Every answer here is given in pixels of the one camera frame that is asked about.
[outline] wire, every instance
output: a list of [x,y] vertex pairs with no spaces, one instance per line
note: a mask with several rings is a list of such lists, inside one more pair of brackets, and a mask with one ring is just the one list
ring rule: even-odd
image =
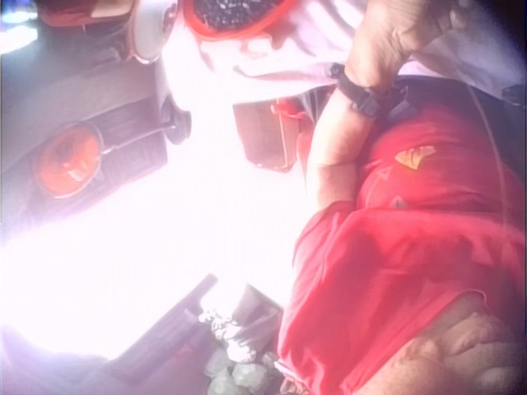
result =
[[492,150],[494,152],[494,158],[496,159],[496,166],[497,166],[497,173],[499,177],[500,182],[500,190],[501,190],[501,216],[502,216],[502,224],[505,228],[506,224],[508,224],[508,212],[506,209],[506,202],[507,202],[507,193],[505,188],[505,177],[503,175],[503,164],[500,159],[500,153],[497,149],[496,140],[494,139],[494,135],[492,134],[492,129],[490,127],[490,124],[488,122],[487,115],[485,114],[485,111],[483,110],[483,107],[479,101],[478,96],[476,95],[476,92],[474,91],[474,88],[467,84],[467,89],[469,90],[469,94],[472,97],[472,100],[474,104],[476,105],[476,108],[478,109],[479,115],[481,117],[481,120],[483,121],[483,125],[487,129],[488,138],[491,141],[492,144]]

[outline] wrist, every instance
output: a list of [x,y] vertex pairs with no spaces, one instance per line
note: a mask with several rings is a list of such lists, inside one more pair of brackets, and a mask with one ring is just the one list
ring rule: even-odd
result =
[[392,37],[365,21],[357,30],[345,73],[356,85],[384,93],[407,59]]

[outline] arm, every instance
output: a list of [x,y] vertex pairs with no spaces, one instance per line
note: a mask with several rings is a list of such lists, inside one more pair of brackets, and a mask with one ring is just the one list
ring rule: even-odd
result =
[[[445,9],[428,16],[432,3],[370,0],[346,63],[347,77],[359,86],[383,93],[413,51],[466,23],[464,13],[445,0]],[[375,120],[355,112],[351,104],[337,89],[315,127],[306,176],[315,211],[333,202],[356,202],[357,157]]]

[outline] hand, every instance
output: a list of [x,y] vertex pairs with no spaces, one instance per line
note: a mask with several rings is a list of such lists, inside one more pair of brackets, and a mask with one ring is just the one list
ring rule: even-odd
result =
[[369,0],[346,63],[347,76],[360,86],[385,91],[412,52],[466,26],[470,2]]
[[472,0],[369,0],[365,24],[409,57],[449,30],[465,28],[471,5]]

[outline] black watch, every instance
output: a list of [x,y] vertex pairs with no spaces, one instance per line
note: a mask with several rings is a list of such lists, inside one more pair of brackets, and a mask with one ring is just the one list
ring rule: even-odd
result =
[[353,103],[353,109],[368,118],[377,118],[385,106],[386,96],[354,84],[343,72],[338,79],[339,90]]

